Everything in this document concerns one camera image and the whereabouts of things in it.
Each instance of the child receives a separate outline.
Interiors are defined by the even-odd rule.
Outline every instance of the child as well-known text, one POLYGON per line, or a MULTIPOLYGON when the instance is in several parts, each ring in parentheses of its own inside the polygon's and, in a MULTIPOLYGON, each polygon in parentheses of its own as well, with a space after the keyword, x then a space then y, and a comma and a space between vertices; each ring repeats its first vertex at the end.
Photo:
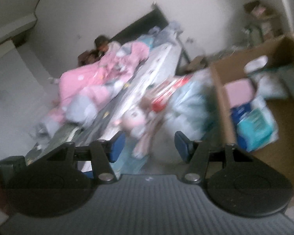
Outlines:
POLYGON ((110 41, 110 39, 105 35, 99 35, 95 40, 96 48, 103 52, 117 52, 121 48, 121 44, 116 41, 110 41))
POLYGON ((77 57, 78 67, 92 64, 100 60, 99 50, 93 49, 91 51, 85 51, 77 57))

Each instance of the black bed frame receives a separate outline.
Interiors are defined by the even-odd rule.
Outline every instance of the black bed frame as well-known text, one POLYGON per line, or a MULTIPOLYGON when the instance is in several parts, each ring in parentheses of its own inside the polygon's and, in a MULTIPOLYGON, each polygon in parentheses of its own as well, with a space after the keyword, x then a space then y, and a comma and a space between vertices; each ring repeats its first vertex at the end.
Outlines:
MULTIPOLYGON (((163 12, 159 8, 156 3, 152 4, 153 10, 143 16, 142 18, 136 20, 134 23, 130 24, 128 27, 123 29, 117 35, 112 37, 112 41, 118 41, 120 44, 124 44, 126 42, 137 39, 142 34, 147 34, 149 29, 158 26, 160 29, 165 28, 169 22, 164 16, 163 12)), ((179 67, 181 66, 182 58, 186 60, 187 63, 190 63, 190 58, 184 48, 182 41, 179 36, 177 36, 177 41, 182 47, 182 52, 179 58, 179 62, 176 68, 176 73, 179 71, 179 67)))

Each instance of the red and white package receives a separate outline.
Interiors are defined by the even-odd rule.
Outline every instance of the red and white package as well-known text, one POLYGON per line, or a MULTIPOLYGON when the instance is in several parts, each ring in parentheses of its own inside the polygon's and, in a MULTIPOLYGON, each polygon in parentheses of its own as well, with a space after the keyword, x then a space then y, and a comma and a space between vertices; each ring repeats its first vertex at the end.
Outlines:
POLYGON ((171 95, 181 86, 185 85, 191 76, 170 77, 160 85, 147 90, 141 100, 141 106, 145 109, 160 112, 165 109, 171 95))

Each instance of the cardboard box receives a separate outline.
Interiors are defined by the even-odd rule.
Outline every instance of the cardboard box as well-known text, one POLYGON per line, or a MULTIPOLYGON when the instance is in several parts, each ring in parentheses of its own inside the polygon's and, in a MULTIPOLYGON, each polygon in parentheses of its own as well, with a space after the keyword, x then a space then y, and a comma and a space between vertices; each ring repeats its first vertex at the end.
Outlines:
MULTIPOLYGON (((236 52, 210 65, 217 91, 224 143, 235 143, 236 136, 223 86, 228 82, 246 77, 244 66, 262 55, 269 56, 273 66, 294 64, 294 40, 284 36, 272 39, 257 47, 236 52)), ((251 153, 284 174, 294 188, 294 100, 270 100, 267 101, 267 105, 278 123, 279 140, 251 153)))
POLYGON ((207 65, 208 65, 208 62, 205 56, 197 56, 185 67, 185 72, 186 73, 195 72, 195 71, 206 68, 207 65))
POLYGON ((261 3, 259 0, 255 0, 244 4, 244 10, 248 14, 251 23, 260 28, 264 41, 283 34, 280 15, 274 9, 261 3), (266 7, 266 11, 260 17, 255 17, 251 14, 251 12, 260 4, 266 7))

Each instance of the black mount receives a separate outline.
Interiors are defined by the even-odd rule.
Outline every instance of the black mount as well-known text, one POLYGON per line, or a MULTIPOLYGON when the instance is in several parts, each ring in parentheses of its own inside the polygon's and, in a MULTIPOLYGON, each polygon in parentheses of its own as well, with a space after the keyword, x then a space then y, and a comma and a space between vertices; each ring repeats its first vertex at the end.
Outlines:
MULTIPOLYGON (((0 174, 12 171, 12 178, 3 181, 10 203, 18 212, 34 217, 52 217, 79 208, 98 186, 118 181, 109 162, 118 159, 124 144, 125 134, 118 132, 110 141, 98 140, 86 147, 62 144, 29 166, 22 163, 23 157, 1 160, 0 174), (92 162, 94 179, 74 167, 76 161, 87 160, 92 162)), ((286 177, 235 144, 212 148, 205 141, 190 141, 176 132, 175 146, 189 163, 182 182, 199 185, 227 212, 264 217, 283 212, 292 197, 286 177), (206 179, 208 164, 215 161, 222 162, 222 169, 206 179)))
POLYGON ((292 197, 290 181, 235 144, 211 148, 204 141, 190 141, 175 134, 175 146, 189 162, 183 181, 201 185, 222 209, 246 217, 283 212, 292 197), (209 162, 222 162, 222 169, 206 179, 209 162))

